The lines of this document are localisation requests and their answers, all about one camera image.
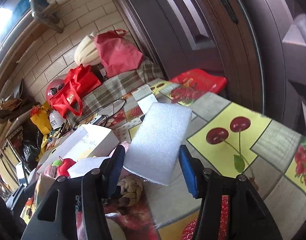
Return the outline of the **red bag on chair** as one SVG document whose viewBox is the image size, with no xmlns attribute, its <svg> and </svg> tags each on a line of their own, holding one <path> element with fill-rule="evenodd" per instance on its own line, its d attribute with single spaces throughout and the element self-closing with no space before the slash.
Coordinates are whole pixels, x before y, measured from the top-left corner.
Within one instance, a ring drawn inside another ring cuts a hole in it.
<svg viewBox="0 0 306 240">
<path fill-rule="evenodd" d="M 227 85 L 227 80 L 222 76 L 210 75 L 202 69 L 191 69 L 169 80 L 201 92 L 219 94 Z"/>
</svg>

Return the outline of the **plaid covered bench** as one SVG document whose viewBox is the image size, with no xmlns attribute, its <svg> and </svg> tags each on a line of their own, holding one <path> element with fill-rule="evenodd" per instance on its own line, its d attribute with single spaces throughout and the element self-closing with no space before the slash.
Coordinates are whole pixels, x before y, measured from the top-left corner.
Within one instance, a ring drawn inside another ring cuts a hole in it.
<svg viewBox="0 0 306 240">
<path fill-rule="evenodd" d="M 98 112 L 113 101 L 157 78 L 164 79 L 162 68 L 153 63 L 148 57 L 144 57 L 137 69 L 109 78 L 102 85 L 84 96 L 82 98 L 82 115 L 75 116 L 71 112 L 67 114 L 69 126 L 71 128 L 76 127 L 77 124 L 91 114 Z"/>
</svg>

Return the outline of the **white shallow tray box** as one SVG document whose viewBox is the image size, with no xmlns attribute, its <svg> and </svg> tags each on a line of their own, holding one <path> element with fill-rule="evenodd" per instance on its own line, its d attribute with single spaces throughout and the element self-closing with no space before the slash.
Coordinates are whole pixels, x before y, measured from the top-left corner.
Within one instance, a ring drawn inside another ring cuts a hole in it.
<svg viewBox="0 0 306 240">
<path fill-rule="evenodd" d="M 48 165 L 60 157 L 70 158 L 75 162 L 93 156 L 106 157 L 119 143 L 119 139 L 109 128 L 92 124 L 81 125 L 48 156 L 37 173 L 43 173 Z"/>
</svg>

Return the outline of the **glossy red tote bag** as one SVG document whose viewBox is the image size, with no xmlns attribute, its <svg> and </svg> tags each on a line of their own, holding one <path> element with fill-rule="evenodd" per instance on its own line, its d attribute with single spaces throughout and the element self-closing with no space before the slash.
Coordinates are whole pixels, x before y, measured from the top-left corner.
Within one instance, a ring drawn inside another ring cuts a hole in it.
<svg viewBox="0 0 306 240">
<path fill-rule="evenodd" d="M 69 112 L 75 116 L 81 116 L 83 97 L 100 85 L 101 81 L 93 73 L 92 66 L 81 64 L 69 70 L 63 80 L 63 87 L 50 97 L 50 106 L 65 119 Z"/>
</svg>

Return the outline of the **pink red helmet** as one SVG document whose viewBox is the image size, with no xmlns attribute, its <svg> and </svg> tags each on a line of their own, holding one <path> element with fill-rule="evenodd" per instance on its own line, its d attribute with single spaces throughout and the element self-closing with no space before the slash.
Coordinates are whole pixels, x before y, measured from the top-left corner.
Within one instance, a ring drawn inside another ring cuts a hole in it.
<svg viewBox="0 0 306 240">
<path fill-rule="evenodd" d="M 51 104 L 51 99 L 63 88 L 63 86 L 64 86 L 64 80 L 59 78 L 52 80 L 48 84 L 45 96 L 46 96 L 46 101 L 49 104 Z"/>
</svg>

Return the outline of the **matte red fabric bag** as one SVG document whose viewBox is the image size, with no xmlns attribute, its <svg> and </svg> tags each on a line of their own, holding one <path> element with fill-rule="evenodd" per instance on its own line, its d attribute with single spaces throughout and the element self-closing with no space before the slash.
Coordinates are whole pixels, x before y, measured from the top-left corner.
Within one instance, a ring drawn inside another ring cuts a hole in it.
<svg viewBox="0 0 306 240">
<path fill-rule="evenodd" d="M 126 33 L 124 29 L 116 29 L 98 34 L 94 38 L 101 64 L 108 78 L 136 70 L 142 62 L 142 52 L 124 38 Z"/>
</svg>

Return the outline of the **beige braided rope knot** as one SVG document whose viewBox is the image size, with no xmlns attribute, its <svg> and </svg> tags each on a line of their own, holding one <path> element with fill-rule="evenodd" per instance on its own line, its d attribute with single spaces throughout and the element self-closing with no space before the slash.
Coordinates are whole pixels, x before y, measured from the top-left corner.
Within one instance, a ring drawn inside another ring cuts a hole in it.
<svg viewBox="0 0 306 240">
<path fill-rule="evenodd" d="M 117 187 L 120 188 L 118 207 L 134 206 L 140 201 L 143 191 L 142 182 L 134 176 L 126 176 L 119 180 Z"/>
</svg>

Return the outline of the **fruit print tablecloth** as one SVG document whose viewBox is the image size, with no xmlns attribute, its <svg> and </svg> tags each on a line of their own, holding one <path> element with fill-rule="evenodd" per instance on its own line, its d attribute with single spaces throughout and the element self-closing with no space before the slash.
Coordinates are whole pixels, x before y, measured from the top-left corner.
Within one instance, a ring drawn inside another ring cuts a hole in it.
<svg viewBox="0 0 306 240">
<path fill-rule="evenodd" d="M 150 89 L 157 102 L 172 104 L 174 87 L 155 80 L 138 90 Z M 281 239 L 306 239 L 306 137 L 210 92 L 180 105 L 192 110 L 181 146 L 221 176 L 245 175 L 270 211 Z M 111 129 L 125 154 L 144 118 L 123 121 Z M 143 185 L 137 204 L 118 207 L 119 187 L 102 200 L 111 239 L 184 239 L 182 233 L 197 219 L 201 200 L 189 193 L 178 158 L 168 186 L 128 172 L 123 163 L 119 180 L 129 175 Z M 52 183 L 23 239 L 86 239 L 82 178 L 61 176 Z"/>
</svg>

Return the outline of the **white metal bracket stand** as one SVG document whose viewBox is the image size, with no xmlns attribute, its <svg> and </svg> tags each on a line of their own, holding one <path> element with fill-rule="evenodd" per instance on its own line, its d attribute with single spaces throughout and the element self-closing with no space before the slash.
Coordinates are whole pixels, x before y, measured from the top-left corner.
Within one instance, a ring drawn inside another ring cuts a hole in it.
<svg viewBox="0 0 306 240">
<path fill-rule="evenodd" d="M 157 102 L 156 97 L 152 93 L 152 91 L 149 90 L 137 90 L 132 93 L 134 99 L 136 100 L 140 110 L 143 114 L 146 114 L 148 110 L 150 109 L 151 105 L 154 102 Z"/>
</svg>

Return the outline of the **red plush apple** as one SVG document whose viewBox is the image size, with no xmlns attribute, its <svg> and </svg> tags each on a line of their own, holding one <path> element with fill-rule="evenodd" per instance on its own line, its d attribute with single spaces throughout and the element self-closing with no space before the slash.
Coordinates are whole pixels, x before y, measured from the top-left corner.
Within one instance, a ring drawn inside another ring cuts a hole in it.
<svg viewBox="0 0 306 240">
<path fill-rule="evenodd" d="M 59 159 L 55 160 L 52 163 L 52 167 L 55 167 L 56 171 L 56 178 L 60 176 L 65 176 L 69 178 L 69 172 L 68 169 L 71 168 L 73 165 L 75 165 L 76 162 L 73 159 L 70 158 L 65 158 L 63 159 L 62 157 L 59 157 Z"/>
</svg>

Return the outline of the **black plastic bag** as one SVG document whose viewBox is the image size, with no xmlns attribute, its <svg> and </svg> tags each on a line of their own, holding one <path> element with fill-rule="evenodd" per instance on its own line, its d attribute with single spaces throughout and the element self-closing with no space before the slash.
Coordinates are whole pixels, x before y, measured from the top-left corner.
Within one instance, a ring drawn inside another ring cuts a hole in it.
<svg viewBox="0 0 306 240">
<path fill-rule="evenodd" d="M 40 154 L 43 135 L 39 130 L 36 132 L 23 131 L 22 135 L 22 153 L 28 168 L 33 170 L 38 164 L 36 158 Z"/>
</svg>

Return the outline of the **cream foam strips bundle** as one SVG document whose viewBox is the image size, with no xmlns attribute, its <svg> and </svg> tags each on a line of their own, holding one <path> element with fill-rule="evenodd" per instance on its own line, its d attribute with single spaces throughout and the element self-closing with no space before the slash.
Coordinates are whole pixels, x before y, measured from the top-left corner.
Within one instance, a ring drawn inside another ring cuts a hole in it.
<svg viewBox="0 0 306 240">
<path fill-rule="evenodd" d="M 74 61 L 78 66 L 95 66 L 101 62 L 94 38 L 93 33 L 91 35 L 87 35 L 77 46 L 74 53 Z"/>
</svg>

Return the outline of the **white foam block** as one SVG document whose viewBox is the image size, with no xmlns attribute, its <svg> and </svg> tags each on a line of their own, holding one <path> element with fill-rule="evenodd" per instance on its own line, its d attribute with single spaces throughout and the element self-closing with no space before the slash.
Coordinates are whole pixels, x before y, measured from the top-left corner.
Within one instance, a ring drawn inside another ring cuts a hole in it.
<svg viewBox="0 0 306 240">
<path fill-rule="evenodd" d="M 109 157 L 91 157 L 80 159 L 68 169 L 68 174 L 71 179 L 83 177 L 89 171 L 99 168 L 102 162 L 106 159 L 109 159 Z"/>
<path fill-rule="evenodd" d="M 154 102 L 128 147 L 124 169 L 168 186 L 191 120 L 188 107 Z"/>
</svg>

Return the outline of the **metal storage shelf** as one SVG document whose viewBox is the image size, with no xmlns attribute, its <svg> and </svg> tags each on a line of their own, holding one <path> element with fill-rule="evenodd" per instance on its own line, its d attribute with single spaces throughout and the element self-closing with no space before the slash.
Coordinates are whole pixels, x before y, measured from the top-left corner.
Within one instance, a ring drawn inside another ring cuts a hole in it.
<svg viewBox="0 0 306 240">
<path fill-rule="evenodd" d="M 3 193 L 12 193 L 19 186 L 16 165 L 22 162 L 24 174 L 29 171 L 20 148 L 23 124 L 36 105 L 38 103 L 30 96 L 0 100 L 0 189 Z"/>
</svg>

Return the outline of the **yellow shopping bag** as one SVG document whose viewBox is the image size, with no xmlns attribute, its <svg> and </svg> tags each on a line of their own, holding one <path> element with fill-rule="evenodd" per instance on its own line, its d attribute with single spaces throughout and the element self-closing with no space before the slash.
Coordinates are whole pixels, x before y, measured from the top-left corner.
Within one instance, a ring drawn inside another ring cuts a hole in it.
<svg viewBox="0 0 306 240">
<path fill-rule="evenodd" d="M 30 120 L 37 126 L 43 135 L 49 134 L 52 130 L 49 120 L 51 111 L 52 108 L 47 101 L 42 105 L 34 106 L 30 111 Z"/>
</svg>

